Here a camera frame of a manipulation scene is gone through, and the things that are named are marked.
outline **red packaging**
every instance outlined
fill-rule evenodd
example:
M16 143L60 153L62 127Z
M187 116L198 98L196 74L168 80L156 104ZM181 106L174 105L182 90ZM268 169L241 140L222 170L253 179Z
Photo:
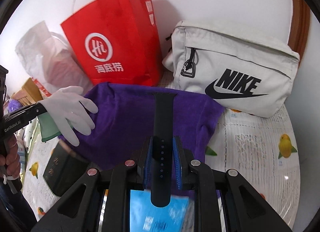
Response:
M151 0L95 0L61 27L94 83L154 86L163 73Z

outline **silver screw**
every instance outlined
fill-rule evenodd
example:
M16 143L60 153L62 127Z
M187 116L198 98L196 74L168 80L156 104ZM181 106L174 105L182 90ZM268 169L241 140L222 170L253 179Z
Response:
M192 160L191 161L192 166L199 166L200 164L201 164L201 162L199 160Z
M126 160L124 164L130 167L130 166L134 166L135 162L133 160Z
M234 169L230 169L230 170L228 171L228 174L229 174L230 176L236 177L236 176L238 175L238 172L237 172L236 170L234 170Z
M89 169L88 171L87 171L87 174L89 175L89 176L94 176L94 175L96 175L97 174L97 169L94 169L94 168L91 168L91 169Z

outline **zipper pull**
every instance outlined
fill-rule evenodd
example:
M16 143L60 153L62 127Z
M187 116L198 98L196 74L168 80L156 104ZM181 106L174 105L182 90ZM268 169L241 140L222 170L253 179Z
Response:
M191 48L190 58L184 63L180 74L184 77L194 78L196 75L196 64L194 62L196 49Z

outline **white circular logo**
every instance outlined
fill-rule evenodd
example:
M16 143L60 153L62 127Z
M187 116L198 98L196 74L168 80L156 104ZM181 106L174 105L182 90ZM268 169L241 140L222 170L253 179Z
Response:
M112 57L112 45L110 41L102 34L91 33L84 41L87 53L99 62L109 61Z

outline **purple ball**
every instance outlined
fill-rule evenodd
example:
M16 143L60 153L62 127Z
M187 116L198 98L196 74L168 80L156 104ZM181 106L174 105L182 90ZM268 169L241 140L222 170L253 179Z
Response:
M15 110L18 110L19 108L22 108L22 107L23 107L23 105L20 103L19 100L11 100L8 105L8 111L9 111L9 113L11 113Z

